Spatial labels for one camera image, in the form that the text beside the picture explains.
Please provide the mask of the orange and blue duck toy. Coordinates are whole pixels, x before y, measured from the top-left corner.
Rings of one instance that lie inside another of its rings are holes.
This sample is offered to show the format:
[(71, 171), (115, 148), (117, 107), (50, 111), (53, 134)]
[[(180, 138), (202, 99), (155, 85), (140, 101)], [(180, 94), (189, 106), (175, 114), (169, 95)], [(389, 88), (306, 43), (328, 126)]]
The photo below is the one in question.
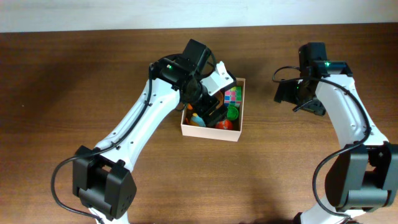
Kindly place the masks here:
[(185, 122), (186, 124), (189, 124), (191, 126), (199, 126), (199, 127), (206, 126), (204, 120), (201, 117), (199, 117), (199, 115), (195, 112), (191, 104), (187, 105)]

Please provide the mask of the pink cardboard box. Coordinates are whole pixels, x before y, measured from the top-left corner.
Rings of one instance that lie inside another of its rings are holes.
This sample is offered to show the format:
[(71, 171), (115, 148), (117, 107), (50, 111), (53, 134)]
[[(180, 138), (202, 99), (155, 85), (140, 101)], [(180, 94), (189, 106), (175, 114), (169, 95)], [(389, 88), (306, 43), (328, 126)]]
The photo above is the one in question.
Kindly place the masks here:
[(226, 129), (216, 129), (216, 128), (204, 128), (199, 126), (192, 126), (189, 124), (185, 124), (185, 118), (187, 110), (182, 112), (181, 118), (181, 130), (183, 136), (190, 136), (196, 138), (206, 138), (206, 139), (216, 139), (222, 141), (232, 141), (238, 142), (239, 137), (241, 136), (243, 130), (243, 114), (244, 114), (244, 102), (245, 102), (245, 90), (246, 90), (246, 79), (245, 78), (237, 78), (236, 79), (237, 86), (242, 87), (242, 103), (239, 107), (239, 119), (236, 124), (234, 124), (234, 130), (226, 130)]

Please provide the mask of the colourful puzzle cube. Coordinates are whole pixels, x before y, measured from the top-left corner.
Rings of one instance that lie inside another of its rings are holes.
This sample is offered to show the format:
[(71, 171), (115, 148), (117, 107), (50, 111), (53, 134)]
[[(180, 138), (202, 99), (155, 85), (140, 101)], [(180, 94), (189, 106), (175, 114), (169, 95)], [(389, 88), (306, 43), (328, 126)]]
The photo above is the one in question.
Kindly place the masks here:
[(243, 91), (241, 86), (234, 86), (224, 92), (224, 104), (239, 108), (243, 100)]

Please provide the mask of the green round toy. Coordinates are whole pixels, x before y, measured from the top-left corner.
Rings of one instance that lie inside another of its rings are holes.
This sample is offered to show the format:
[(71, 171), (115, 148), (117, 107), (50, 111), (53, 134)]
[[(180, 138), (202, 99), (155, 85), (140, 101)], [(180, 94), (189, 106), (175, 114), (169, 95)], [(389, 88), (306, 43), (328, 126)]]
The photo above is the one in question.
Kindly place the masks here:
[(226, 119), (236, 121), (239, 118), (239, 109), (235, 106), (228, 106)]

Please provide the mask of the brown plush toy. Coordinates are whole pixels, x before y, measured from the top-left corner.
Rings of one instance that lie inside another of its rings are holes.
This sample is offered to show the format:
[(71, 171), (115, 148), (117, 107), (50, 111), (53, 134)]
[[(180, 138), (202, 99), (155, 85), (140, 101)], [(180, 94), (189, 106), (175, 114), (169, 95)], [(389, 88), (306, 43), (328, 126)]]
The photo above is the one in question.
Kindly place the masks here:
[(219, 109), (224, 105), (224, 94), (221, 91), (218, 91), (214, 94), (214, 96), (219, 101), (219, 103), (216, 106), (216, 109)]

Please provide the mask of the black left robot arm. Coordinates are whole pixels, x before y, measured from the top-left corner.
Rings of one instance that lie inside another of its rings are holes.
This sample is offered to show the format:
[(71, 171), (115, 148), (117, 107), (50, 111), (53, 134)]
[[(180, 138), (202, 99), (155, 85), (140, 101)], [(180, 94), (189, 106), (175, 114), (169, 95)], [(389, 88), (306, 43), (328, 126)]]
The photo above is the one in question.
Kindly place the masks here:
[(236, 83), (223, 62), (209, 56), (168, 55), (150, 64), (141, 96), (121, 122), (93, 149), (80, 146), (72, 157), (72, 191), (97, 223), (128, 223), (127, 211), (136, 195), (134, 165), (162, 120), (178, 104), (191, 104), (205, 124), (213, 123), (219, 103), (215, 93)]

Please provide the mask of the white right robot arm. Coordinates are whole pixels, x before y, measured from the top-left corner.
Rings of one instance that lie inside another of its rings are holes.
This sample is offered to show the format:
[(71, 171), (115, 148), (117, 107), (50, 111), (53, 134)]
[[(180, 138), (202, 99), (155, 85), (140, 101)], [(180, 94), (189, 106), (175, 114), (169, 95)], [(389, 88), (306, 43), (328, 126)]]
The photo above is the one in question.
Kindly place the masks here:
[(316, 204), (294, 223), (350, 223), (354, 217), (389, 207), (397, 193), (397, 145), (378, 130), (366, 111), (345, 62), (306, 60), (298, 78), (280, 80), (277, 102), (296, 110), (319, 104), (335, 129), (340, 150), (315, 168)]

